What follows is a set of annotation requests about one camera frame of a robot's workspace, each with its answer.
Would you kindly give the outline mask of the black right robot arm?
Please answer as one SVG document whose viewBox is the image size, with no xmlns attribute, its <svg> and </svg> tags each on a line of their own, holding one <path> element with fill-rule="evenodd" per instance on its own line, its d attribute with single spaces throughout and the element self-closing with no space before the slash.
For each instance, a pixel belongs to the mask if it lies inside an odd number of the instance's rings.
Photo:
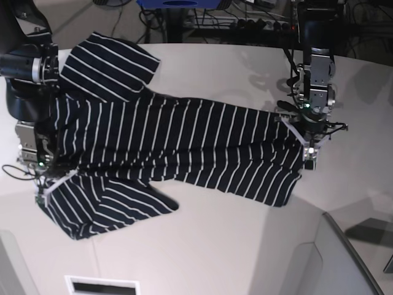
<svg viewBox="0 0 393 295">
<path fill-rule="evenodd" d="M 17 120 L 18 163 L 36 182 L 36 202 L 48 207 L 52 193 L 74 175 L 58 163 L 59 133 L 51 118 L 59 97 L 58 46 L 33 1 L 1 1 L 1 76 L 6 104 Z"/>
</svg>

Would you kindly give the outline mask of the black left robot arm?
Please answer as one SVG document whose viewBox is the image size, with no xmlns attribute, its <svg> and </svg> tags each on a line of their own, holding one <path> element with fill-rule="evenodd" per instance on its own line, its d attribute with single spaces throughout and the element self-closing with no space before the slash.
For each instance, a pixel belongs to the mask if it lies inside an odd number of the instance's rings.
<svg viewBox="0 0 393 295">
<path fill-rule="evenodd" d="M 290 34 L 284 53 L 290 63 L 287 85 L 293 102 L 278 101 L 279 108 L 293 113 L 282 122 L 303 146 L 307 170 L 316 168 L 319 151 L 331 136 L 348 126 L 330 122 L 336 103 L 332 79 L 335 31 L 343 6 L 339 1 L 292 1 Z"/>
</svg>

